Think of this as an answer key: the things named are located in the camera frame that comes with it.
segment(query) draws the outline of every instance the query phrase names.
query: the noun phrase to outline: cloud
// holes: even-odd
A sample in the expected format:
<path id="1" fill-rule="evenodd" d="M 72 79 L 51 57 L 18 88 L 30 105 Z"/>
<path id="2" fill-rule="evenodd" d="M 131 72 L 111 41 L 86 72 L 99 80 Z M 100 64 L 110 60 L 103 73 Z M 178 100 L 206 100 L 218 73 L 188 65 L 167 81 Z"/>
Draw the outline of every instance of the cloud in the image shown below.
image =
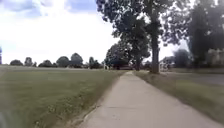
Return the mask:
<path id="1" fill-rule="evenodd" d="M 107 50 L 117 42 L 111 36 L 111 25 L 103 22 L 96 11 L 71 13 L 54 4 L 41 9 L 49 15 L 35 18 L 23 17 L 24 11 L 1 12 L 4 14 L 0 15 L 4 63 L 13 59 L 24 61 L 27 56 L 38 63 L 45 59 L 55 62 L 60 56 L 70 58 L 74 52 L 85 61 L 90 56 L 103 61 Z"/>

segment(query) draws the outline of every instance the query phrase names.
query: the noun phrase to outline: grass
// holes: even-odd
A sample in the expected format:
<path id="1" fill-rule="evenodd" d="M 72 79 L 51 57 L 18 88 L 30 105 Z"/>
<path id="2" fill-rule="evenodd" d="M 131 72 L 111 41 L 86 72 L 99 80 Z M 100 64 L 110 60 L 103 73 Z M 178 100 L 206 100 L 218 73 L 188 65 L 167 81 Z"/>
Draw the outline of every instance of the grass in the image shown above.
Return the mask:
<path id="1" fill-rule="evenodd" d="M 181 102 L 191 105 L 210 118 L 224 124 L 224 86 L 204 85 L 189 80 L 144 72 L 135 72 L 135 74 L 153 86 L 178 98 Z"/>
<path id="2" fill-rule="evenodd" d="M 0 127 L 51 128 L 57 122 L 66 122 L 88 110 L 121 74 L 103 70 L 7 70 L 0 79 Z"/>
<path id="3" fill-rule="evenodd" d="M 172 68 L 171 72 L 199 73 L 199 74 L 224 74 L 224 68 L 199 68 L 199 69 Z"/>

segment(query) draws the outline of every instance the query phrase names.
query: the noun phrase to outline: footpath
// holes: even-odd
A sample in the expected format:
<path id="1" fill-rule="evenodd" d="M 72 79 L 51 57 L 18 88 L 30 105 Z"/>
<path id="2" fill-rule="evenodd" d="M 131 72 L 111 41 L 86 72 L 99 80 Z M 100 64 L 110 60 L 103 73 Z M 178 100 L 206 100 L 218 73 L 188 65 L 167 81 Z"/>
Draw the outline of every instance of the footpath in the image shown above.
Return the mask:
<path id="1" fill-rule="evenodd" d="M 81 128 L 224 128 L 128 72 Z"/>

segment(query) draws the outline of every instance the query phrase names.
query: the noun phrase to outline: sky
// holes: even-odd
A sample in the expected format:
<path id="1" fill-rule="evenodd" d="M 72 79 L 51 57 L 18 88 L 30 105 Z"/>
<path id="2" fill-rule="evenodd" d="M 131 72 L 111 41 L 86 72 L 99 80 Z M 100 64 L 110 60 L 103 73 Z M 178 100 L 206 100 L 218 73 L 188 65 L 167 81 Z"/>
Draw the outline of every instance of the sky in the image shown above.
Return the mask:
<path id="1" fill-rule="evenodd" d="M 37 63 L 73 53 L 88 62 L 102 62 L 107 50 L 119 39 L 111 35 L 110 23 L 102 20 L 95 0 L 0 0 L 0 46 L 4 64 L 31 57 Z M 161 47 L 159 58 L 177 48 Z"/>

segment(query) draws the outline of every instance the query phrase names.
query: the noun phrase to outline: large tree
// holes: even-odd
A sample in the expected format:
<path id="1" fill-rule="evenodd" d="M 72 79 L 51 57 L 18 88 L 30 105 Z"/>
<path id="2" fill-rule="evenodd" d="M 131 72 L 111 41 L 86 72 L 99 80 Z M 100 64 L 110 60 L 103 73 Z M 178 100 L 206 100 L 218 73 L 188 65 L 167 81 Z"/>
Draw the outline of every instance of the large tree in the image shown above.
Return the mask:
<path id="1" fill-rule="evenodd" d="M 66 56 L 62 56 L 56 61 L 57 65 L 59 67 L 63 67 L 63 68 L 68 67 L 69 62 L 70 61 L 69 61 L 68 57 L 66 57 Z"/>
<path id="2" fill-rule="evenodd" d="M 26 57 L 24 65 L 25 66 L 32 66 L 33 65 L 32 58 L 31 57 Z"/>
<path id="3" fill-rule="evenodd" d="M 23 63 L 20 60 L 12 60 L 10 62 L 10 65 L 12 65 L 12 66 L 23 66 Z"/>
<path id="4" fill-rule="evenodd" d="M 83 59 L 78 53 L 74 53 L 71 56 L 70 66 L 73 68 L 81 68 Z"/>
<path id="5" fill-rule="evenodd" d="M 185 49 L 174 52 L 174 63 L 176 68 L 186 68 L 189 63 L 189 53 Z"/>
<path id="6" fill-rule="evenodd" d="M 93 69 L 93 65 L 94 65 L 94 58 L 93 57 L 90 57 L 89 58 L 89 68 L 90 69 Z"/>
<path id="7" fill-rule="evenodd" d="M 44 60 L 42 63 L 40 63 L 39 65 L 38 65 L 38 67 L 46 67 L 46 68 L 50 68 L 50 67 L 52 67 L 53 65 L 52 65 L 52 63 L 51 63 L 51 61 L 50 60 Z"/>
<path id="8" fill-rule="evenodd" d="M 209 49 L 224 48 L 224 3 L 219 0 L 198 0 L 189 15 L 189 49 L 194 66 L 202 66 Z"/>
<path id="9" fill-rule="evenodd" d="M 161 17 L 168 11 L 169 16 L 184 14 L 183 11 L 178 11 L 176 8 L 179 7 L 184 10 L 188 1 L 96 0 L 96 3 L 98 11 L 103 14 L 103 19 L 113 24 L 113 35 L 115 37 L 125 39 L 127 43 L 133 46 L 136 45 L 137 49 L 138 43 L 142 43 L 145 46 L 150 43 L 153 60 L 152 72 L 158 73 L 159 37 L 162 36 L 163 41 L 167 43 L 178 43 L 179 39 L 183 37 L 180 27 L 184 24 L 182 19 L 170 17 L 162 20 Z"/>
<path id="10" fill-rule="evenodd" d="M 109 67 L 113 67 L 119 70 L 120 67 L 125 66 L 129 63 L 131 59 L 129 51 L 130 48 L 122 42 L 114 44 L 107 51 L 105 64 Z"/>

